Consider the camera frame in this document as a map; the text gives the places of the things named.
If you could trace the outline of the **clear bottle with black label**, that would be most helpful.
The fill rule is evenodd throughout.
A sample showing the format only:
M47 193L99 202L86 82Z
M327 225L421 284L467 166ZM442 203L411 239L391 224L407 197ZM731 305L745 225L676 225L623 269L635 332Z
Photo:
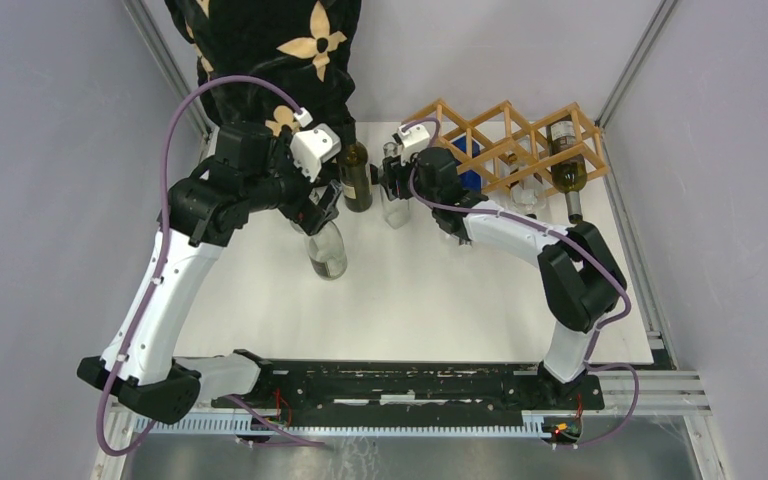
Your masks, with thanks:
M305 247L313 271L322 279L336 280L347 270L348 259L342 234L334 221L315 235L305 238Z

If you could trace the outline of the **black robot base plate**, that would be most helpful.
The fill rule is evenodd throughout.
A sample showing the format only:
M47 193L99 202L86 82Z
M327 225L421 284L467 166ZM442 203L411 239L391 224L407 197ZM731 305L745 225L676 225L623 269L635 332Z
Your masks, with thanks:
M604 408L597 376L561 384L533 363L262 359L242 400L293 427L513 427L525 413Z

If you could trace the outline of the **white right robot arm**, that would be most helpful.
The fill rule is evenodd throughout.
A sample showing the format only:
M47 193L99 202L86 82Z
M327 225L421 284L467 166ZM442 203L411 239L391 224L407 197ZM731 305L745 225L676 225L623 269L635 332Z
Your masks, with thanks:
M387 202L416 199L445 234L495 247L539 271L555 327L539 364L537 392L551 408L566 406L577 396L576 381L588 368L599 332L631 309L627 280L598 228L542 222L465 188L445 148L405 154L388 142L383 151L378 180Z

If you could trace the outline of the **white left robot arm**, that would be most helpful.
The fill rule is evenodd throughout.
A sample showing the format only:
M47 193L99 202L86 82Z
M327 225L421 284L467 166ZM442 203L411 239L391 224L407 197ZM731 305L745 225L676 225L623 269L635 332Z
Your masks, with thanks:
M123 406L171 425L192 407L237 394L266 405L274 381L268 362L244 350L209 358L178 357L183 324L207 274L252 214L277 210L305 234L337 216L338 182L319 200L310 195L339 136L319 124L274 133L251 122L228 124L214 152L167 193L166 212L144 279L117 335L104 352L79 363L77 374Z

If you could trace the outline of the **green wine bottle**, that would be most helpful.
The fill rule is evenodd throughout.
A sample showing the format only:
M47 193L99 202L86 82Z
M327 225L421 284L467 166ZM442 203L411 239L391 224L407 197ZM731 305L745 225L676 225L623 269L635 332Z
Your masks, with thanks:
M368 151L357 138L354 120L345 121L340 134L341 151L337 165L345 203L353 212L364 212L372 205Z
M576 143L575 128L570 115L546 127L549 141L549 154L555 155L569 150ZM584 220L580 192L587 183L586 163L583 155L575 155L567 160L554 164L550 168L552 182L555 188L564 194L568 220L579 224Z

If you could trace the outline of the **clear bottle with dark label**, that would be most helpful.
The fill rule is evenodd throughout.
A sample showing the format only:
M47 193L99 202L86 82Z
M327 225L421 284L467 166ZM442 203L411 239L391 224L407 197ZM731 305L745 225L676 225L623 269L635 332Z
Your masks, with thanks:
M290 224L293 230L296 231L297 233L306 235L306 236L312 235L312 227L307 222L291 221Z

